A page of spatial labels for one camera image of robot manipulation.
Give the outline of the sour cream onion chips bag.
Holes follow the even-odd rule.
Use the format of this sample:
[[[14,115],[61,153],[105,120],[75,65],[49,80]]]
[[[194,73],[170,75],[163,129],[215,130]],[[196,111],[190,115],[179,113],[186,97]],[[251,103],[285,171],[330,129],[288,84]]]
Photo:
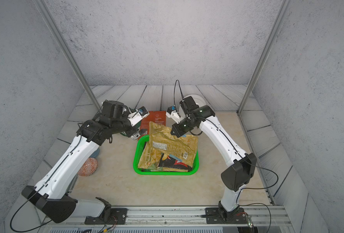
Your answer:
[[[154,149],[147,142],[140,158],[138,168],[142,171],[175,171],[175,172],[188,172],[187,170],[175,170],[175,169],[164,169],[159,167],[159,161],[161,159],[162,152]]]

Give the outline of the red snack bag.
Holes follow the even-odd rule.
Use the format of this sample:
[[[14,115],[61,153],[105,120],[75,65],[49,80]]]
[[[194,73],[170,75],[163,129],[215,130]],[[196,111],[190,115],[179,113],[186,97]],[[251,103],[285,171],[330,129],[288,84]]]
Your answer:
[[[145,130],[141,137],[149,134],[149,122],[166,125],[166,111],[150,111],[149,115],[141,121],[140,130]]]

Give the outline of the tan chips bag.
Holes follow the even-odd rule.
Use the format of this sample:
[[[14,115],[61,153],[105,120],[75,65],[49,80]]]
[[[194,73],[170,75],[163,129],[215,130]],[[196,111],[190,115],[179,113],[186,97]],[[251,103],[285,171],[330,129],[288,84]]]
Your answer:
[[[171,135],[172,128],[149,122],[149,143],[151,146],[166,154],[173,155],[182,163],[192,167],[198,150],[198,137]]]

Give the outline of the black Krok chips bag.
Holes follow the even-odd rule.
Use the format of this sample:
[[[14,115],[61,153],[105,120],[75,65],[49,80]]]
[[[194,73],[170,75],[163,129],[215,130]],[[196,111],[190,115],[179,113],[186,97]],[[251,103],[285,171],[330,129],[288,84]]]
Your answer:
[[[186,165],[174,155],[167,155],[165,153],[162,153],[158,166],[164,169],[192,171],[191,166]]]

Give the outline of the dark green snack bag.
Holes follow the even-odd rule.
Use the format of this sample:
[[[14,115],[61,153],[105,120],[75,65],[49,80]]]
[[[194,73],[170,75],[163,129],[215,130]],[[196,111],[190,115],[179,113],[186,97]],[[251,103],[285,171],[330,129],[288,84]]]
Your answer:
[[[133,131],[127,131],[127,132],[120,132],[120,135],[125,136],[125,137],[132,137],[135,133]]]

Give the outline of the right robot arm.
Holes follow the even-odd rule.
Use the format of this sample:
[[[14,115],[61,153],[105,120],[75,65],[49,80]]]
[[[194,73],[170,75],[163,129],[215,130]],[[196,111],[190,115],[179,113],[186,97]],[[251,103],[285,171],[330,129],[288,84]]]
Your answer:
[[[171,135],[182,137],[197,127],[218,149],[227,166],[227,169],[221,173],[225,190],[218,207],[221,217],[228,218],[239,209],[239,196],[254,176],[257,158],[253,153],[246,153],[229,136],[211,107],[199,106],[192,96],[184,98],[180,106],[185,114],[184,117],[174,105],[170,106],[166,112],[166,116],[175,121]]]

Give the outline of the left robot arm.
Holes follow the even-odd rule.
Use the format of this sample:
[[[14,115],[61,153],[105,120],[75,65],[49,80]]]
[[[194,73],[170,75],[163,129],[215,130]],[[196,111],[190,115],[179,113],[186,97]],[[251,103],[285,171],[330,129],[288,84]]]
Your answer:
[[[124,133],[136,140],[140,137],[137,124],[149,115],[145,107],[131,112],[118,101],[104,101],[102,110],[78,129],[71,145],[54,167],[36,185],[26,186],[22,195],[54,223],[70,217],[85,216],[90,223],[106,224],[113,220],[111,204],[102,198],[77,200],[67,190],[90,156],[114,134]]]

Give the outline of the green plastic basket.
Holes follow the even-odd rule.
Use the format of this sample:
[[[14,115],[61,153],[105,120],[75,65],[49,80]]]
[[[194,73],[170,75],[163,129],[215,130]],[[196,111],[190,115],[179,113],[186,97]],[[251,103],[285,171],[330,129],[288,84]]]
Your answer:
[[[177,176],[189,176],[195,174],[198,169],[199,169],[199,153],[198,151],[196,152],[196,156],[193,162],[193,167],[190,172],[175,172],[175,171],[142,171],[142,169],[138,168],[138,164],[140,161],[140,158],[142,156],[143,150],[145,148],[146,143],[149,141],[149,135],[144,135],[138,140],[137,146],[136,146],[136,151],[135,151],[135,157],[133,161],[133,169],[134,171],[139,174],[139,175],[177,175]]]

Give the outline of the white plate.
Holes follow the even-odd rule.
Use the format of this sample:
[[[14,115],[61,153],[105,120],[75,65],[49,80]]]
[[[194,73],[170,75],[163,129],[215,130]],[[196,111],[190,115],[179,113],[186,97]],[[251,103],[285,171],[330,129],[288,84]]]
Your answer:
[[[184,112],[191,112],[199,107],[205,106],[207,103],[203,97],[197,94],[187,95],[184,99]]]

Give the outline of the blue bowl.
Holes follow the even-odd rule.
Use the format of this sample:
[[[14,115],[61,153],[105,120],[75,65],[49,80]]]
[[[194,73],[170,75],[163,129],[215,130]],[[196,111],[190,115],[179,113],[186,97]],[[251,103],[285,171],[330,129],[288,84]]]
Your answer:
[[[93,152],[93,153],[90,155],[90,158],[96,159],[96,158],[99,156],[99,153],[100,153],[100,148],[98,148],[95,152]]]

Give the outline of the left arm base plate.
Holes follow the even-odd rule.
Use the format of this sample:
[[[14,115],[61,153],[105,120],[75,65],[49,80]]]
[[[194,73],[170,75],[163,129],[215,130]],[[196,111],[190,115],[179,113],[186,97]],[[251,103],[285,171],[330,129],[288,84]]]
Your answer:
[[[85,225],[125,225],[127,208],[105,209],[98,217],[87,216]]]

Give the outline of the aluminium front rail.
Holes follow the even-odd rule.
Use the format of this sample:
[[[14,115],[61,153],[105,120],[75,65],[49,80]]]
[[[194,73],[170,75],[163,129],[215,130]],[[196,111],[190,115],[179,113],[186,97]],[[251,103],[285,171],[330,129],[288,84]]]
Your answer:
[[[40,233],[292,233],[283,206],[245,205],[224,220],[214,206],[117,206],[117,220],[87,225],[84,217],[45,225]]]

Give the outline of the left frame post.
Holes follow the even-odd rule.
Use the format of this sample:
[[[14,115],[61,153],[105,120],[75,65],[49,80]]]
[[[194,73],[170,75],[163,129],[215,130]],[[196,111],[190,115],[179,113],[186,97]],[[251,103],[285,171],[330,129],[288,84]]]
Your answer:
[[[77,61],[75,60],[72,52],[69,49],[68,44],[66,43],[62,33],[60,32],[53,16],[51,15],[46,3],[43,0],[34,0],[33,1],[36,8],[38,9],[39,13],[41,14],[44,22],[46,23],[47,27],[49,28],[50,32],[54,36],[56,42],[58,43],[63,55],[65,56],[66,60],[68,61],[69,65],[71,66],[72,70],[74,71],[77,79],[79,80],[80,84],[84,88],[84,91],[88,95],[92,104],[97,108],[98,111],[101,110],[101,106],[97,101],[92,89],[90,88],[87,80],[84,77],[83,72],[81,71]]]

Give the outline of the frame post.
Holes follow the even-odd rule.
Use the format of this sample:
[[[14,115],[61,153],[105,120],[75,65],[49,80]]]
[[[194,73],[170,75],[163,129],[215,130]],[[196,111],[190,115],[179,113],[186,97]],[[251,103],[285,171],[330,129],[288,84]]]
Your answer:
[[[68,61],[69,65],[71,66],[72,70],[74,71],[77,79],[79,80],[80,84],[84,88],[84,91],[88,95],[92,104],[97,108],[98,111],[101,110],[101,106],[97,101],[92,89],[90,88],[87,80],[84,77],[83,72],[81,71],[77,61],[75,60],[72,52],[69,49],[68,44],[66,43],[62,33],[60,32],[53,16],[51,15],[46,3],[43,0],[34,0],[33,1],[36,8],[38,9],[39,13],[41,14],[44,22],[46,23],[47,27],[49,28],[50,32],[54,36],[56,42],[58,43],[63,55],[65,56],[66,60]]]
[[[291,3],[291,0],[284,0],[281,4],[281,7],[280,7],[280,10],[278,12],[278,15],[275,19],[275,22],[273,24],[273,27],[270,31],[270,34],[268,36],[268,39],[265,43],[265,46],[262,50],[262,53],[260,55],[260,58],[258,60],[258,63],[255,67],[255,70],[252,74],[252,77],[247,85],[247,89],[245,91],[245,94],[243,96],[243,99],[239,105],[239,109],[237,111],[237,115],[240,116],[241,113],[244,111],[245,109],[245,106],[248,102],[248,99],[250,97],[250,94],[252,93],[258,79],[259,79],[259,76],[260,76],[260,73],[263,69],[263,66],[265,65],[266,63],[266,60],[270,54],[270,51],[272,49],[272,46],[277,38],[277,35],[280,31],[280,28],[281,28],[281,25],[284,21],[284,18],[286,17],[286,14],[287,14],[287,11],[289,9],[289,6],[290,6],[290,3]]]

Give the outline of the right frame post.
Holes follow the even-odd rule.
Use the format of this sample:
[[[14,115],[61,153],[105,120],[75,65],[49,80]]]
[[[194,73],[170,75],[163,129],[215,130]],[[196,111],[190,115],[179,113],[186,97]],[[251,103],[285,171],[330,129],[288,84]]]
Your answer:
[[[280,28],[281,28],[281,25],[284,21],[284,18],[286,17],[286,14],[287,14],[287,11],[289,9],[289,6],[290,6],[290,3],[291,3],[291,0],[284,0],[281,4],[281,7],[280,7],[280,10],[278,12],[278,15],[275,19],[275,22],[273,24],[273,27],[270,31],[270,34],[268,36],[268,39],[265,43],[265,46],[262,50],[262,53],[260,55],[260,58],[258,60],[258,63],[255,67],[255,70],[252,74],[252,77],[247,85],[247,89],[245,91],[245,94],[243,96],[243,99],[239,105],[239,109],[237,111],[237,115],[240,116],[241,113],[244,111],[245,109],[245,106],[248,102],[248,99],[250,97],[250,94],[252,93],[258,79],[259,79],[259,76],[260,76],[260,73],[263,69],[263,66],[265,65],[266,63],[266,60],[270,54],[270,51],[272,49],[272,46],[277,38],[277,35],[280,31]]]

